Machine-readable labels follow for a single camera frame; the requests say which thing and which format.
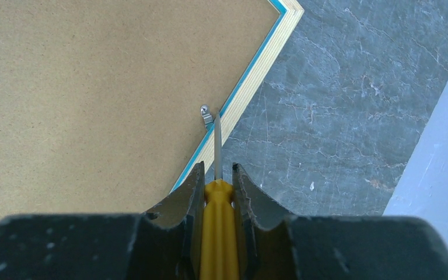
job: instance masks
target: metal rod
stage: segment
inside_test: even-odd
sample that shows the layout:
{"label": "metal rod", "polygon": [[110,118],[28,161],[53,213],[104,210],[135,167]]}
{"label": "metal rod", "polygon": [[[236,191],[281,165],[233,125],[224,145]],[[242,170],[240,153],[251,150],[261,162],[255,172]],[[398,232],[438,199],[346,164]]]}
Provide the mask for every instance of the metal rod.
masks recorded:
{"label": "metal rod", "polygon": [[215,114],[214,119],[214,129],[213,129],[213,170],[214,170],[214,180],[222,179],[222,136],[221,136],[221,112]]}

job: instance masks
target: cracked floor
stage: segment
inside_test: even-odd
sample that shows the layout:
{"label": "cracked floor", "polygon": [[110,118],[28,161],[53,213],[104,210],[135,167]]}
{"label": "cracked floor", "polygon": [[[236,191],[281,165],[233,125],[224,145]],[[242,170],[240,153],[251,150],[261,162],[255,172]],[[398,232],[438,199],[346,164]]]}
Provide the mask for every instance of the cracked floor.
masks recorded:
{"label": "cracked floor", "polygon": [[448,1],[299,2],[225,179],[239,162],[297,214],[381,215],[448,80]]}

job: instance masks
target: yellow screwdriver handle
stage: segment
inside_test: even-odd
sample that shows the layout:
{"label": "yellow screwdriver handle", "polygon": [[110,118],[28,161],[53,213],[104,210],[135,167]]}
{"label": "yellow screwdriver handle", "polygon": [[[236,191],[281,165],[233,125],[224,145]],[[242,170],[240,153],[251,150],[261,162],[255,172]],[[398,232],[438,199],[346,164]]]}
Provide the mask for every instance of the yellow screwdriver handle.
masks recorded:
{"label": "yellow screwdriver handle", "polygon": [[200,279],[239,279],[233,186],[222,179],[205,186]]}

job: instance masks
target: brown board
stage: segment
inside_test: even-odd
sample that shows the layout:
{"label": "brown board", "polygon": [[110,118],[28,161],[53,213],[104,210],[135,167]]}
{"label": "brown board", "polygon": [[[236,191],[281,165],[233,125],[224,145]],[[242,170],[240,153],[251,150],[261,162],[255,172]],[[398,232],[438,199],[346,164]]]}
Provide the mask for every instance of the brown board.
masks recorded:
{"label": "brown board", "polygon": [[0,0],[0,218],[162,199],[278,12],[267,0]]}

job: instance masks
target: teal painted edge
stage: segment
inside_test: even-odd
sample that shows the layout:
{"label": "teal painted edge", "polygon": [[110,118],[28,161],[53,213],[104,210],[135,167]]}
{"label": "teal painted edge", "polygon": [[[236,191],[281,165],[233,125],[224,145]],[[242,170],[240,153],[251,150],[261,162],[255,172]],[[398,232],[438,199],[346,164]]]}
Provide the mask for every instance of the teal painted edge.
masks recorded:
{"label": "teal painted edge", "polygon": [[[236,92],[241,87],[241,85],[243,84],[243,82],[246,79],[246,77],[248,77],[248,74],[250,73],[253,65],[255,65],[255,63],[257,62],[257,59],[260,57],[260,55],[264,51],[264,48],[267,45],[267,43],[269,42],[269,40],[272,37],[272,35],[274,34],[275,29],[281,23],[282,19],[284,18],[284,14],[287,12],[286,7],[284,7],[283,4],[281,4],[278,0],[269,0],[269,1],[277,9],[277,11],[279,11],[279,17],[277,18],[277,20],[275,21],[275,23],[272,26],[271,30],[267,34],[267,37],[265,38],[265,40],[260,45],[260,48],[258,48],[257,53],[255,54],[255,56],[251,60],[250,64],[248,65],[248,67],[244,71],[243,75],[241,76],[240,80],[238,81],[238,83],[234,87],[233,91],[229,95],[229,98],[227,98],[226,103],[224,103],[224,106],[222,106],[222,109],[220,110],[220,114],[221,114],[220,117],[221,118],[226,113],[226,110],[228,109],[229,104],[235,98]],[[183,172],[181,173],[181,175],[177,179],[176,183],[174,184],[173,188],[171,189],[171,193],[175,189],[177,189],[183,183],[184,178],[186,177],[186,175],[190,172],[190,170],[195,165],[195,161],[197,159],[197,156],[200,154],[200,152],[204,148],[205,144],[207,143],[208,139],[210,138],[210,135],[212,134],[212,131],[214,131],[213,128],[214,128],[214,126],[212,126],[211,129],[209,129],[209,131],[207,131],[207,133],[205,134],[202,142],[200,142],[200,145],[198,145],[197,150],[195,151],[195,153],[191,157],[190,161],[186,164],[186,167],[184,168]]]}

